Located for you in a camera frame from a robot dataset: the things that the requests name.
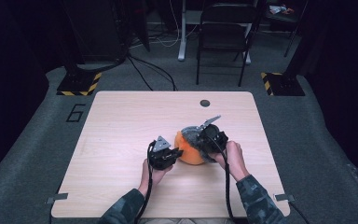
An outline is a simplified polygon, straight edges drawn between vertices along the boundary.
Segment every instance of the table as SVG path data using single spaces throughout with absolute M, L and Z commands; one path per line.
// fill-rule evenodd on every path
M 254 6 L 257 6 L 258 0 L 254 1 Z M 186 57 L 186 25 L 187 24 L 200 24 L 200 15 L 201 11 L 196 10 L 187 10 L 186 9 L 186 0 L 182 1 L 182 36 L 180 41 L 180 47 L 179 47 L 179 54 L 178 54 L 178 60 L 180 62 L 185 60 Z M 251 26 L 246 25 L 246 31 L 245 35 L 249 33 L 251 30 Z M 250 53 L 248 53 L 246 57 L 246 64 L 251 64 L 251 56 Z
M 208 100 L 210 105 L 200 105 Z M 284 193 L 268 139 L 250 92 L 100 91 L 78 139 L 56 201 L 54 217 L 100 217 L 132 188 L 138 188 L 148 144 L 221 115 L 213 124 L 241 144 L 248 170 L 273 194 Z M 235 181 L 230 198 L 235 217 L 245 217 Z M 287 201 L 276 202 L 285 216 Z M 177 161 L 151 194 L 143 217 L 228 217 L 225 172 L 217 163 Z

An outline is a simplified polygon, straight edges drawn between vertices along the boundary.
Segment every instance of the forearm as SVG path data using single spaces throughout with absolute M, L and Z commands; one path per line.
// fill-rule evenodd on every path
M 114 203 L 103 214 L 98 223 L 133 223 L 144 201 L 144 195 L 138 189 L 132 189 Z
M 237 188 L 249 223 L 286 223 L 281 210 L 252 175 L 238 181 Z

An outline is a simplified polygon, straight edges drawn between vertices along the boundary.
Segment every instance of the yellow and black striped tape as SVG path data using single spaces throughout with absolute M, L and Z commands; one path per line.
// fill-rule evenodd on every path
M 102 73 L 98 73 L 95 78 L 92 80 L 91 85 L 87 91 L 57 91 L 57 95 L 92 95 L 95 88 L 97 88 L 98 81 L 100 80 Z
M 281 76 L 282 73 L 261 73 L 261 78 L 263 78 L 264 87 L 266 88 L 267 94 L 273 96 L 274 92 L 272 91 L 271 85 L 269 84 L 269 79 L 267 78 L 267 75 Z

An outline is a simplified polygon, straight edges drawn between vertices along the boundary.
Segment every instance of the person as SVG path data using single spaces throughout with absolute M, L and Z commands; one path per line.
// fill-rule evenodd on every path
M 286 223 L 284 215 L 271 200 L 267 191 L 246 169 L 241 145 L 234 141 L 228 141 L 225 151 L 227 153 L 229 171 L 235 181 L 237 181 L 237 189 L 240 193 L 242 205 L 246 211 L 249 223 Z M 210 154 L 210 156 L 225 169 L 225 160 L 222 154 L 214 153 Z M 153 186 L 156 186 L 171 169 L 172 166 L 162 171 L 153 170 Z M 98 223 L 133 223 L 145 201 L 148 179 L 147 160 L 144 160 L 139 188 L 132 189 L 121 197 L 103 214 Z

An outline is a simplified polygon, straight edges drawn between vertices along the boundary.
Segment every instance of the orange ball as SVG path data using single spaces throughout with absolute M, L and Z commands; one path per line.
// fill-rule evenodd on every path
M 183 154 L 179 159 L 185 163 L 191 165 L 200 165 L 204 163 L 198 150 L 193 148 L 183 137 L 182 132 L 178 132 L 175 136 L 175 147 L 178 147 L 179 150 L 183 150 Z

